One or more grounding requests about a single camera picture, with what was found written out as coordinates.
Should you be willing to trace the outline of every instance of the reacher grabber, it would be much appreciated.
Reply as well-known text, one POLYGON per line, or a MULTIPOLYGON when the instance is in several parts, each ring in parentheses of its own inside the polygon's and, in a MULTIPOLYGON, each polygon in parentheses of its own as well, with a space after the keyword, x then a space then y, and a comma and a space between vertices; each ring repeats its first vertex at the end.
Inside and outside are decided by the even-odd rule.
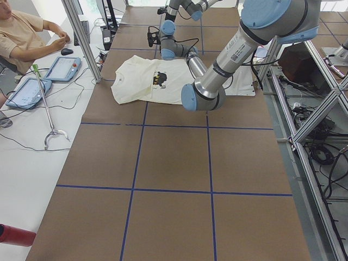
POLYGON ((45 150, 47 150, 48 149, 48 139, 51 136, 64 135, 64 137, 68 141, 70 141, 70 139, 68 138, 67 133, 64 130, 56 129, 54 127, 53 121, 52 121, 52 118, 51 118, 51 114, 49 113, 49 108, 48 108, 48 105, 47 105, 47 102, 46 102, 44 87, 42 87, 42 82, 41 82, 41 79, 40 79, 40 73, 39 73, 39 70, 38 70, 38 65, 37 64, 33 64, 33 68, 34 68, 34 72, 35 72, 35 75, 36 75, 36 79, 38 80, 38 84, 39 84, 42 100, 44 102, 46 113, 47 113, 48 120, 49 120, 49 125, 51 126, 51 132, 45 138, 45 150))

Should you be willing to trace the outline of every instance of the white cloth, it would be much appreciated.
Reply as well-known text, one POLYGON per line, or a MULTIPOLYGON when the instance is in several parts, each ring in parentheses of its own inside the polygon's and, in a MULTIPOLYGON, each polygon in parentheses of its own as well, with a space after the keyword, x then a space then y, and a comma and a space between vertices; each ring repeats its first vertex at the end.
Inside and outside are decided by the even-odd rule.
MULTIPOLYGON (((255 95, 248 66, 238 68, 233 78, 226 95, 255 95)), ((193 82, 194 78, 183 59, 149 60, 134 55, 116 70, 111 90, 118 104, 136 100, 182 104, 181 89, 193 82)), ((228 87, 230 83, 231 79, 223 87, 228 87)))

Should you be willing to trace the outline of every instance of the beige t-shirt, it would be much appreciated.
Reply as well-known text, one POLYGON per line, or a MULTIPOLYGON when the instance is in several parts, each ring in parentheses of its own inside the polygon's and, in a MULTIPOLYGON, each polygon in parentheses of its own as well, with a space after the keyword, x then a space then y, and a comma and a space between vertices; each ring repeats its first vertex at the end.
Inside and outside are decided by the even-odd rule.
POLYGON ((40 17, 16 10, 12 11, 11 18, 0 20, 0 55, 15 64, 23 74, 28 71, 33 62, 10 58, 10 53, 16 46, 24 50, 45 46, 36 33, 43 30, 43 23, 44 21, 40 17))

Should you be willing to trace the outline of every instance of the person's hand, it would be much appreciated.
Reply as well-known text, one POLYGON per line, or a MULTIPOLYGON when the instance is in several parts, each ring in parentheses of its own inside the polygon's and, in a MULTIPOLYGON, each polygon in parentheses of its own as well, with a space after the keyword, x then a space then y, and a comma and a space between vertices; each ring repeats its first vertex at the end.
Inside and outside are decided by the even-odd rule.
POLYGON ((65 46, 65 37, 61 37, 61 38, 53 41, 53 43, 51 43, 51 45, 54 47, 54 49, 56 51, 62 50, 65 46))
POLYGON ((58 36, 59 37, 64 37, 65 38, 65 42, 70 42, 70 37, 69 37, 69 35, 66 32, 60 31, 58 33, 58 36))

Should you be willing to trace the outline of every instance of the black chair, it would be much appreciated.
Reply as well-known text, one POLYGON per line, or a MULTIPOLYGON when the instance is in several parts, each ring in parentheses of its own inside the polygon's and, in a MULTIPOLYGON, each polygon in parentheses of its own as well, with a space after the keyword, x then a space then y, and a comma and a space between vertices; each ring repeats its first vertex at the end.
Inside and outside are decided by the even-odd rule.
POLYGON ((23 75, 17 68, 16 65, 8 62, 7 60, 5 60, 3 57, 0 56, 0 64, 8 69, 10 69, 11 71, 19 74, 19 75, 23 75))

